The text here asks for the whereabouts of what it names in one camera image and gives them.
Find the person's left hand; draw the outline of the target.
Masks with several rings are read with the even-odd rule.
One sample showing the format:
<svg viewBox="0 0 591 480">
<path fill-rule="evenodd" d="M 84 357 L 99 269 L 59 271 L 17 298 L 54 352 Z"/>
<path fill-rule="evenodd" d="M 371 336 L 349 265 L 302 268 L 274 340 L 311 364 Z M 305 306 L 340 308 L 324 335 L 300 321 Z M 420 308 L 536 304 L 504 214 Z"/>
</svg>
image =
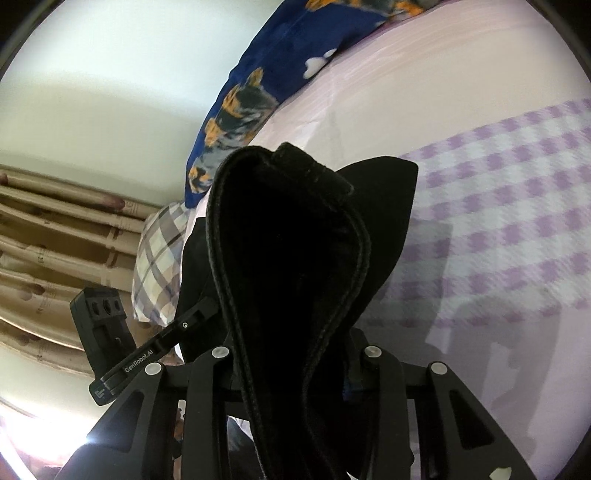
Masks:
<svg viewBox="0 0 591 480">
<path fill-rule="evenodd" d="M 184 438 L 184 413 L 180 407 L 176 410 L 173 436 L 177 442 L 181 442 Z"/>
</svg>

